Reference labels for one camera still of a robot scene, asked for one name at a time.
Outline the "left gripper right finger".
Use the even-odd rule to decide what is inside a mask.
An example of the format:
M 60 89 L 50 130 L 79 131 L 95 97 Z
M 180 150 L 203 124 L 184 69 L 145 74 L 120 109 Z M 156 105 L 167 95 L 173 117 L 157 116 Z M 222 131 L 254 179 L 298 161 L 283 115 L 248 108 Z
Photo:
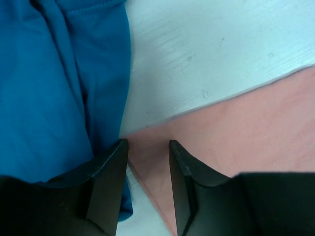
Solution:
M 180 236 L 312 236 L 315 175 L 241 173 L 227 177 L 169 142 Z

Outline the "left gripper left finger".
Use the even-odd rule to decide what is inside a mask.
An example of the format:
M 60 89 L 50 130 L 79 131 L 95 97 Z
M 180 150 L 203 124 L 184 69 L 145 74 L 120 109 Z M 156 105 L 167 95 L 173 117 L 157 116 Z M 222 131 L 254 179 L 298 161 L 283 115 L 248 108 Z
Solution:
M 3 236 L 113 236 L 128 158 L 118 140 L 103 154 L 48 182 L 0 178 Z

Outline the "pink t shirt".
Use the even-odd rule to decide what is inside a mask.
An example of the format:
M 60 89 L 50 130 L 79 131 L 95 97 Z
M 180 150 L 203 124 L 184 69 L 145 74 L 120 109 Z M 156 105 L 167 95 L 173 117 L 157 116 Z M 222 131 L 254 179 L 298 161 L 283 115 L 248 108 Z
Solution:
M 179 141 L 213 169 L 239 172 L 315 169 L 315 69 L 309 67 L 233 99 L 127 136 L 133 216 L 119 236 L 174 236 L 168 160 Z

